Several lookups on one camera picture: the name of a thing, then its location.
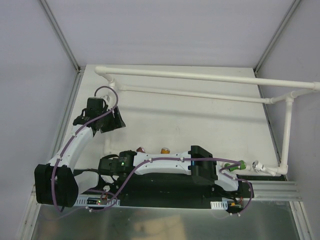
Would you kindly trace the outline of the brown water faucet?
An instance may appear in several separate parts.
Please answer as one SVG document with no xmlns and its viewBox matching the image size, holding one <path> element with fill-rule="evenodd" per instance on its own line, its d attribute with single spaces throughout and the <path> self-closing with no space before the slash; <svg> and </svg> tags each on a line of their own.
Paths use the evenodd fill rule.
<svg viewBox="0 0 320 240">
<path fill-rule="evenodd" d="M 145 153 L 145 150 L 143 147 L 139 147 L 136 149 L 136 152 Z"/>
</svg>

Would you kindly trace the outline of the white PVC pipe frame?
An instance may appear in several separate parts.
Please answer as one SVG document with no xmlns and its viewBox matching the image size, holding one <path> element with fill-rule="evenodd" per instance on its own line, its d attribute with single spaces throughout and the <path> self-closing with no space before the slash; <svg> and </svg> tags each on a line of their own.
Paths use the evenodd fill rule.
<svg viewBox="0 0 320 240">
<path fill-rule="evenodd" d="M 217 99 L 226 101 L 236 101 L 245 103 L 257 103 L 265 105 L 274 105 L 278 102 L 285 102 L 285 119 L 284 130 L 282 140 L 282 152 L 280 157 L 280 164 L 278 167 L 267 167 L 276 172 L 276 175 L 286 175 L 288 173 L 288 158 L 289 158 L 289 146 L 290 135 L 292 125 L 292 113 L 293 104 L 296 98 L 316 93 L 320 91 L 319 82 L 303 82 L 303 81 L 290 81 L 279 79 L 265 79 L 265 78 L 252 78 L 252 77 L 236 77 L 236 76 L 223 76 L 215 74 L 201 74 L 201 73 L 187 73 L 187 72 L 171 72 L 171 71 L 157 71 L 157 70 L 142 70 L 142 69 L 125 69 L 114 68 L 106 66 L 96 66 L 94 72 L 105 78 L 109 83 L 114 84 L 120 91 L 132 91 L 140 93 L 155 93 L 174 96 L 196 97 Z M 199 93 L 199 92 L 185 92 L 180 90 L 169 90 L 160 88 L 147 88 L 129 86 L 118 83 L 112 75 L 125 75 L 125 76 L 142 76 L 142 77 L 155 77 L 155 78 L 171 78 L 171 79 L 186 79 L 197 81 L 209 81 L 209 82 L 222 82 L 233 84 L 247 84 L 247 85 L 262 85 L 271 87 L 289 87 L 296 88 L 297 90 L 288 92 L 281 96 L 272 98 L 254 98 L 235 95 L 223 95 L 223 94 L 211 94 L 211 93 Z"/>
</svg>

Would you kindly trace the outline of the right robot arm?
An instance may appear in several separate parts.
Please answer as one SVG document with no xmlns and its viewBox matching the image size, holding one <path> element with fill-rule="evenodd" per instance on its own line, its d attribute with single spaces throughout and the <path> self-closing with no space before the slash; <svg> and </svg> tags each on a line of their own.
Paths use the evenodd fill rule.
<svg viewBox="0 0 320 240">
<path fill-rule="evenodd" d="M 173 154 L 126 150 L 118 155 L 107 155 L 100 159 L 98 172 L 102 176 L 117 176 L 119 180 L 126 179 L 129 174 L 148 177 L 151 174 L 161 174 L 166 179 L 185 177 L 196 185 L 217 185 L 234 198 L 242 193 L 243 185 L 232 172 L 246 167 L 243 160 L 214 158 L 204 148 L 192 145 L 189 151 Z"/>
</svg>

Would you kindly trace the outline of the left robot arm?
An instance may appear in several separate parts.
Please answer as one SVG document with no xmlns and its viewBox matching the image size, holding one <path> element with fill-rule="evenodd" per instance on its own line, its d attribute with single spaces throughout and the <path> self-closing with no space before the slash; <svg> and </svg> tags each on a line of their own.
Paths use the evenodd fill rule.
<svg viewBox="0 0 320 240">
<path fill-rule="evenodd" d="M 38 164 L 34 170 L 37 202 L 62 210 L 73 207 L 78 196 L 88 190 L 102 194 L 106 183 L 99 174 L 84 170 L 75 175 L 76 164 L 97 132 L 106 133 L 125 126 L 118 106 L 109 107 L 103 98 L 88 98 L 86 108 L 72 123 L 65 145 L 48 163 Z"/>
</svg>

